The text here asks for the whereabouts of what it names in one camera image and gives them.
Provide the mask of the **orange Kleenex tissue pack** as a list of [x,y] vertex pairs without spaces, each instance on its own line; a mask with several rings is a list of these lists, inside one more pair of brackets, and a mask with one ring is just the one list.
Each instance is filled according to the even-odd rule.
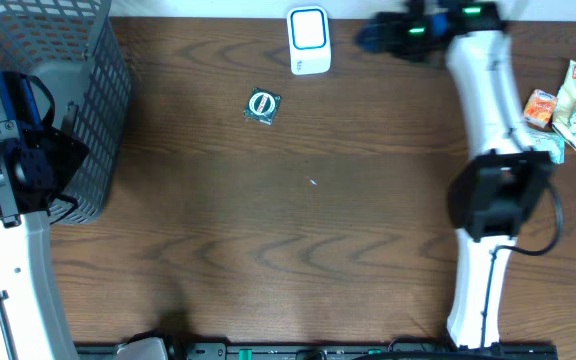
[[556,96],[535,89],[524,107],[523,118],[529,124],[545,128],[551,121],[557,102]]

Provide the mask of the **teal snack packet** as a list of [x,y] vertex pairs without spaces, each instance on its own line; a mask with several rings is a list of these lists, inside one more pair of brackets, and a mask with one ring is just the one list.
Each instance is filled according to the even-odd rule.
[[538,151],[547,151],[554,164],[561,165],[565,161],[565,141],[555,132],[528,128],[533,145]]

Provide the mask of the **round tape packet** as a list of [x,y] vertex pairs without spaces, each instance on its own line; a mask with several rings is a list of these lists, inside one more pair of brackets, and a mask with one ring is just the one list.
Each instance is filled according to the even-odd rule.
[[244,115],[262,124],[272,125],[281,102],[282,97],[280,95],[264,89],[253,88],[244,109]]

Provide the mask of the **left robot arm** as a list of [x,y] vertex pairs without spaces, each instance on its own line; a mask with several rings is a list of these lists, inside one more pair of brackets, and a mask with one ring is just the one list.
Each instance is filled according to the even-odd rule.
[[89,153],[54,128],[36,76],[0,71],[0,359],[75,359],[50,250],[50,206]]

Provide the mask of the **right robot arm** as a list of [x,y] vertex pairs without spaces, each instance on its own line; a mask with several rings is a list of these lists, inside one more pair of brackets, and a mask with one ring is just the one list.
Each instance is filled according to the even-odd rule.
[[446,331],[460,352],[490,351],[500,342],[499,309],[512,254],[543,256],[552,247],[518,247],[521,227],[541,195],[552,195],[554,235],[563,230],[555,165],[536,149],[523,122],[512,66],[509,24],[493,1],[409,1],[402,12],[378,12],[357,45],[422,63],[441,52],[464,118],[468,162],[447,189],[457,238],[454,299]]

